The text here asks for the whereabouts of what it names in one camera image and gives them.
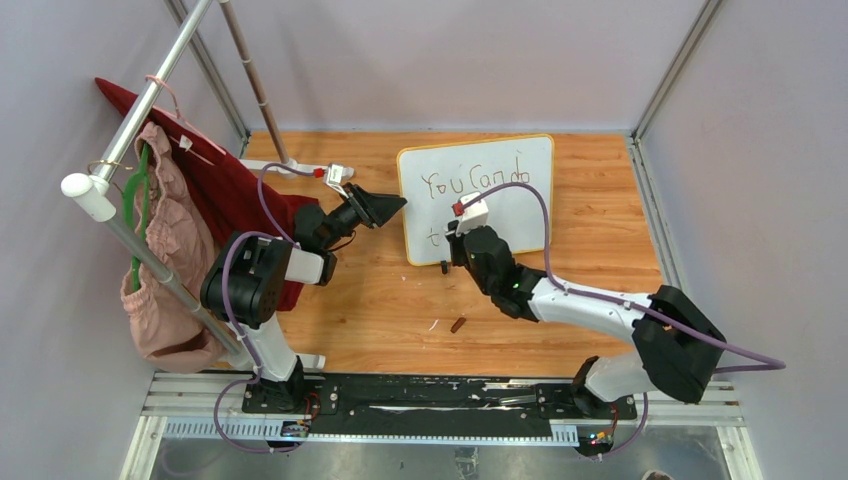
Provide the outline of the yellow-framed whiteboard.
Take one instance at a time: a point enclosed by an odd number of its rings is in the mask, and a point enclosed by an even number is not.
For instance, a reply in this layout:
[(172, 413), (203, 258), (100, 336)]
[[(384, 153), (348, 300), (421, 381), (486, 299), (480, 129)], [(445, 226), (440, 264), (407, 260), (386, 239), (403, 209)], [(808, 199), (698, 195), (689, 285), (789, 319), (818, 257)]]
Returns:
[[(527, 135), (413, 147), (397, 156), (407, 260), (414, 266), (449, 258), (447, 224), (460, 199), (496, 186), (520, 182), (532, 186), (552, 210), (554, 140)], [(515, 254), (544, 248), (544, 220), (536, 197), (509, 187), (489, 197), (487, 224)]]

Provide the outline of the brown marker cap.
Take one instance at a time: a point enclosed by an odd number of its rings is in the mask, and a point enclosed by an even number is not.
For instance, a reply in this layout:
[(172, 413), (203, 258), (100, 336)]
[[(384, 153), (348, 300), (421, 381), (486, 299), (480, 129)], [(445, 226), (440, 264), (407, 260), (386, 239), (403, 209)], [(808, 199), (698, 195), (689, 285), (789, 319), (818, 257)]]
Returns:
[(451, 328), (450, 328), (450, 332), (451, 332), (452, 334), (457, 333), (457, 332), (458, 332), (458, 331), (459, 331), (459, 330), (460, 330), (460, 329), (464, 326), (464, 324), (465, 324), (466, 322), (467, 322), (467, 319), (466, 319), (465, 317), (460, 317), (460, 318), (458, 318), (458, 319), (457, 319), (457, 320), (456, 320), (456, 321), (452, 324), (452, 326), (451, 326)]

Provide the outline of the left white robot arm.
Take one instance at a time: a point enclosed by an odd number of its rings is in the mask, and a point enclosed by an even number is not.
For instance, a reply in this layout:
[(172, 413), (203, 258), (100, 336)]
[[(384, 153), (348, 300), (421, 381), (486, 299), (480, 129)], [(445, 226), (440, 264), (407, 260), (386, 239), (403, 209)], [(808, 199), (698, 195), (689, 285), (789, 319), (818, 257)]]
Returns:
[(294, 215), (293, 238), (235, 232), (200, 289), (203, 307), (227, 324), (245, 347), (253, 369), (251, 391), (273, 411), (294, 413), (308, 399), (305, 372), (320, 369), (321, 355), (296, 353), (276, 318), (286, 283), (327, 285), (336, 269), (336, 250), (357, 227), (379, 228), (406, 205), (396, 194), (370, 193), (357, 184), (340, 188), (341, 203), (330, 212), (317, 204)]

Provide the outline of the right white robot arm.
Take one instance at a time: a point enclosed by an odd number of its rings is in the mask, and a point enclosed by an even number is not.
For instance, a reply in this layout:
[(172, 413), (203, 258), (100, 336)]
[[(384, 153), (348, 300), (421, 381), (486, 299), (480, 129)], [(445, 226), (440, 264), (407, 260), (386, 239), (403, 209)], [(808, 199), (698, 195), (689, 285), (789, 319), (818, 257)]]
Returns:
[(489, 226), (461, 230), (451, 221), (446, 239), (453, 266), (465, 268), (505, 315), (571, 324), (632, 345), (630, 353), (581, 365), (566, 395), (580, 415), (596, 417), (623, 397), (652, 391), (688, 404), (702, 400), (725, 338), (680, 289), (624, 293), (568, 283), (517, 262)]

